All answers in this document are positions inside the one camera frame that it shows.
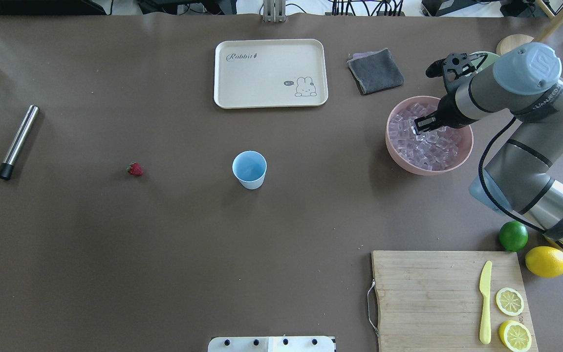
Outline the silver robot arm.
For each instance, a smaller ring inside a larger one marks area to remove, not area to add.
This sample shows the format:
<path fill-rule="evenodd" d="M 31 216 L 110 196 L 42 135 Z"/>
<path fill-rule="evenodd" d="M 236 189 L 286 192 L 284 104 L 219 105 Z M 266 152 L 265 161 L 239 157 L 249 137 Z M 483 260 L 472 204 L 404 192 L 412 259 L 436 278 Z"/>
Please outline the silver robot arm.
<path fill-rule="evenodd" d="M 525 43 L 476 73 L 472 55 L 449 54 L 425 71 L 442 77 L 438 108 L 416 118 L 414 131 L 462 129 L 501 110 L 518 128 L 488 162 L 479 162 L 470 194 L 563 247 L 563 183 L 548 174 L 563 154 L 562 63 L 551 47 Z"/>

